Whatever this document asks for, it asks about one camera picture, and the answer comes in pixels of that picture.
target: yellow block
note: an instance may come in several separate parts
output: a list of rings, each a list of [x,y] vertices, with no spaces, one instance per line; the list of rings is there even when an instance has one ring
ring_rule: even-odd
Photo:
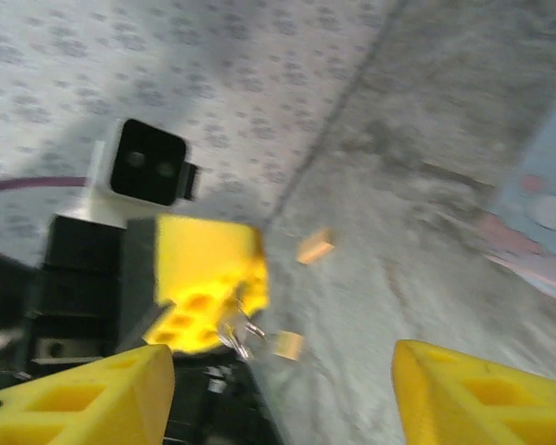
[[[146,346],[0,391],[0,445],[160,445],[171,351]]]
[[[556,445],[556,381],[409,340],[392,377],[408,445]]]
[[[266,260],[254,227],[160,215],[156,261],[156,302],[173,306],[146,332],[148,343],[187,353],[220,346],[216,326],[235,310],[240,283],[247,315],[268,305]]]

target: wire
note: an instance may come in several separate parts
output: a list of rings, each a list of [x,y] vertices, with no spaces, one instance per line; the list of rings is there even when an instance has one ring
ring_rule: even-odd
[[[42,176],[0,181],[0,192],[35,187],[84,187],[86,178],[77,176]]]

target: small wooden piece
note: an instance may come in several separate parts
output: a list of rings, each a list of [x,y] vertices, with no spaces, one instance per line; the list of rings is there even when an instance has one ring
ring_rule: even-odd
[[[278,333],[274,355],[297,361],[302,349],[303,336],[288,331],[280,331]]]
[[[330,229],[322,229],[303,241],[298,249],[298,262],[311,264],[334,248]]]

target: metal clip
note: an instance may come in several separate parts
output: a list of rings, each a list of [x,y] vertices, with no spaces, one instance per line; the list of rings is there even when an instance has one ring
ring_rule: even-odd
[[[234,350],[243,358],[243,360],[251,360],[251,350],[246,346],[246,340],[249,334],[255,335],[261,340],[266,339],[266,334],[257,325],[251,322],[251,319],[243,311],[243,294],[246,290],[245,283],[239,283],[234,290],[234,298],[236,300],[236,310],[227,317],[221,319],[217,325],[217,334],[221,342]]]

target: camera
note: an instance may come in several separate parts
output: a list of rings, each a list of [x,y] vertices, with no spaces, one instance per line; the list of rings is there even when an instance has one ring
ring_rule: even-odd
[[[136,119],[116,121],[95,145],[85,194],[88,219],[123,227],[128,219],[192,200],[199,169],[187,155],[178,135]]]

